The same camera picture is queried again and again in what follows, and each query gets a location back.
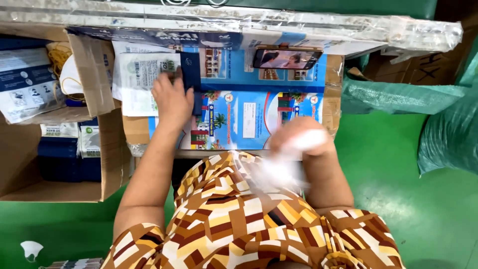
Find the green floor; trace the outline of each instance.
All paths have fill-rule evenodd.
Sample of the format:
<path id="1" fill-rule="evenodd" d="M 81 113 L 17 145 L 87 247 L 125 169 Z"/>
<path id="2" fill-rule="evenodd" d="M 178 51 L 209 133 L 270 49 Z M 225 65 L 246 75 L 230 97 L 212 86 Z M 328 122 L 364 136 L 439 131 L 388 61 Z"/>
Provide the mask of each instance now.
<path id="1" fill-rule="evenodd" d="M 336 138 L 358 208 L 379 213 L 408 269 L 478 268 L 478 177 L 442 169 L 419 178 L 424 115 L 344 115 Z M 104 256 L 121 191 L 104 203 L 0 203 L 0 268 Z M 44 245 L 28 263 L 20 242 Z"/>

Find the woman's right hand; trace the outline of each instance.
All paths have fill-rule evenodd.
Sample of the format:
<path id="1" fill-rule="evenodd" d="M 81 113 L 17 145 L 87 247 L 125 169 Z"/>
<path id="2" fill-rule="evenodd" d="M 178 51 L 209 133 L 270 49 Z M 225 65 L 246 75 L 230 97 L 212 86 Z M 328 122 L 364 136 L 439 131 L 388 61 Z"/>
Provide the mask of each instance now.
<path id="1" fill-rule="evenodd" d="M 311 117 L 296 117 L 272 134 L 269 143 L 272 154 L 274 155 L 279 153 L 285 147 L 287 147 L 287 144 L 291 141 L 291 139 L 309 130 L 322 130 L 323 135 L 321 137 L 317 137 L 317 139 L 322 139 L 323 142 L 311 149 L 304 151 L 304 154 L 309 156 L 320 156 L 326 153 L 334 153 L 336 151 L 332 136 L 327 132 L 322 124 Z"/>

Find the video on phone screen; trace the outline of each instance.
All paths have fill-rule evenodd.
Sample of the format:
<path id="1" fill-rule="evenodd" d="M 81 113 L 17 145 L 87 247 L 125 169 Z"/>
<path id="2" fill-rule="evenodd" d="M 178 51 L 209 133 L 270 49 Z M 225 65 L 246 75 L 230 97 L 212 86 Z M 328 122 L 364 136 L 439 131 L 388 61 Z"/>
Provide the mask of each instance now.
<path id="1" fill-rule="evenodd" d="M 313 51 L 264 50 L 261 68 L 304 69 Z"/>

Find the cardboard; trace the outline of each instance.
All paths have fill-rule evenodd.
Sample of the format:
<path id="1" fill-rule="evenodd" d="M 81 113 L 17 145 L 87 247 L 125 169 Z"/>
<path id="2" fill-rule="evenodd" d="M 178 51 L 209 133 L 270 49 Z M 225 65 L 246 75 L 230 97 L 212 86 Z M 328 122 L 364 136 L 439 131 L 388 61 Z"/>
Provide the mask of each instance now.
<path id="1" fill-rule="evenodd" d="M 87 107 L 74 109 L 74 114 L 70 114 L 72 112 L 71 108 L 65 107 L 37 115 L 19 124 L 91 120 L 95 116 L 109 113 L 119 107 L 120 104 L 113 100 L 110 78 L 107 75 L 108 68 L 105 66 L 106 64 L 111 67 L 114 65 L 114 50 L 111 42 L 94 39 L 86 35 L 68 34 L 63 27 L 58 25 L 1 22 L 0 34 L 14 34 L 55 42 L 68 41 L 75 55 L 75 63 L 87 103 Z"/>
<path id="2" fill-rule="evenodd" d="M 99 202 L 129 180 L 132 162 L 122 131 L 121 110 L 98 116 L 101 183 L 52 182 L 40 177 L 37 167 L 39 125 L 0 122 L 0 201 Z"/>
<path id="3" fill-rule="evenodd" d="M 340 120 L 340 95 L 343 79 L 343 56 L 328 55 L 325 77 L 324 102 L 322 108 L 322 124 L 335 135 Z M 123 127 L 126 140 L 132 145 L 148 144 L 150 141 L 148 117 L 123 116 Z M 177 158 L 203 158 L 218 154 L 217 150 L 178 150 Z M 263 154 L 263 150 L 248 150 L 255 154 Z"/>
<path id="4" fill-rule="evenodd" d="M 460 18 L 464 29 L 463 38 L 454 50 L 446 53 L 430 53 L 413 57 L 392 65 L 395 56 L 370 54 L 363 74 L 376 82 L 407 83 L 413 85 L 452 85 L 464 68 L 473 40 L 478 34 L 478 12 Z"/>

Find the palm tree image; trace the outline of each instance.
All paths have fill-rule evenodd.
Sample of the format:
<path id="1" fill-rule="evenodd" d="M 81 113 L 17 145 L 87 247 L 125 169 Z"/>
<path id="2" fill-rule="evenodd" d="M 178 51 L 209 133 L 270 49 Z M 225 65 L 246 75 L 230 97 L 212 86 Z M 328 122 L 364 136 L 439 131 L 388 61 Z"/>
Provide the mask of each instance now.
<path id="1" fill-rule="evenodd" d="M 218 114 L 215 118 L 214 118 L 214 128 L 221 128 L 223 124 L 226 124 L 226 117 L 224 116 L 224 114 Z"/>

